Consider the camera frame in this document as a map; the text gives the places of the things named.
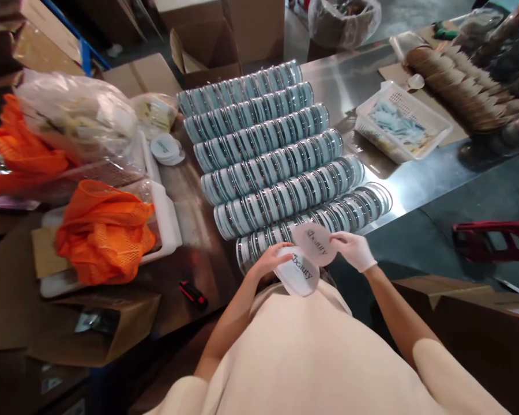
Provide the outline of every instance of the blue metal shelf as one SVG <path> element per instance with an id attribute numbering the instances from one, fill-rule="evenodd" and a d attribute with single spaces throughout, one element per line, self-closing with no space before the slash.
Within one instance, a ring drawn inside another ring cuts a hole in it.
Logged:
<path id="1" fill-rule="evenodd" d="M 82 69 L 86 76 L 92 76 L 92 59 L 98 61 L 98 63 L 106 70 L 111 69 L 111 66 L 102 58 L 102 56 L 96 52 L 96 50 L 81 36 L 79 31 L 67 20 L 65 15 L 51 0 L 40 0 L 46 7 L 50 9 L 52 13 L 69 29 L 69 31 L 78 39 L 80 43 Z"/>

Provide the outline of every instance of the stainless steel table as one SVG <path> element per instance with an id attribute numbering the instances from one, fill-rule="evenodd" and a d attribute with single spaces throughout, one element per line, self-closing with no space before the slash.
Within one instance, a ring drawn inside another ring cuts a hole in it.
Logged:
<path id="1" fill-rule="evenodd" d="M 338 129 L 348 152 L 366 165 L 366 179 L 385 186 L 393 198 L 392 210 L 359 233 L 366 234 L 477 177 L 503 160 L 492 157 L 469 140 L 434 150 L 422 161 L 394 164 L 364 138 L 353 133 L 354 109 L 379 89 L 377 69 L 396 63 L 386 41 L 355 52 L 339 54 L 302 65 L 304 79 L 314 89 L 315 100 L 329 109 L 330 124 Z M 193 146 L 178 118 L 174 136 L 187 158 L 174 167 L 161 167 L 167 194 L 174 201 L 183 246 L 165 258 L 145 265 L 132 283 L 162 294 L 153 333 L 168 334 L 228 304 L 242 276 L 235 241 L 221 238 L 200 186 L 202 171 Z M 191 278 L 209 300 L 204 312 L 196 310 L 179 292 L 179 280 Z"/>
<path id="2" fill-rule="evenodd" d="M 313 87 L 316 102 L 323 102 L 330 126 L 343 136 L 348 153 L 366 166 L 366 181 L 378 182 L 391 193 L 391 211 L 358 233 L 365 235 L 424 204 L 473 180 L 507 159 L 493 155 L 471 140 L 436 148 L 423 160 L 396 165 L 359 134 L 354 134 L 354 109 L 379 90 L 384 81 L 378 69 L 397 63 L 388 41 L 376 42 L 302 65 L 305 81 Z"/>

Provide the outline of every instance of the person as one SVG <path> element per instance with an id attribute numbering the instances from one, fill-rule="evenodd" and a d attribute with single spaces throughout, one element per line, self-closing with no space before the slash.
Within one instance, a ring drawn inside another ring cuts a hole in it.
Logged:
<path id="1" fill-rule="evenodd" d="M 367 240 L 331 243 L 367 278 L 402 356 L 354 319 L 336 288 L 308 297 L 281 284 L 255 295 L 291 255 L 268 248 L 246 274 L 206 344 L 194 376 L 179 379 L 151 415 L 507 414 L 396 291 Z"/>

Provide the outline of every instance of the red box cutter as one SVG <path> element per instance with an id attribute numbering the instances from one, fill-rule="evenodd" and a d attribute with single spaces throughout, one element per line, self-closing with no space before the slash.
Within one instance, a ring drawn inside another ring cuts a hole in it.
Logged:
<path id="1" fill-rule="evenodd" d="M 200 311 L 208 307 L 208 299 L 190 281 L 179 282 L 180 291 L 194 304 Z"/>

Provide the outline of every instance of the hand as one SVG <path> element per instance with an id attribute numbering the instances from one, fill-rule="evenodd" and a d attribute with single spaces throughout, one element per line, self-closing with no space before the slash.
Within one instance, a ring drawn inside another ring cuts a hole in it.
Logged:
<path id="1" fill-rule="evenodd" d="M 289 242 L 282 242 L 267 248 L 267 250 L 261 256 L 258 262 L 254 264 L 250 271 L 248 271 L 246 277 L 250 276 L 256 278 L 259 281 L 263 276 L 274 271 L 275 268 L 281 265 L 282 263 L 290 261 L 292 259 L 292 254 L 277 256 L 277 254 L 279 253 L 279 249 L 288 246 L 294 246 L 294 244 L 291 244 Z"/>
<path id="2" fill-rule="evenodd" d="M 348 232 L 336 232 L 330 237 L 330 242 L 346 261 L 361 273 L 377 265 L 377 261 L 375 261 L 369 249 L 367 239 L 363 236 Z"/>

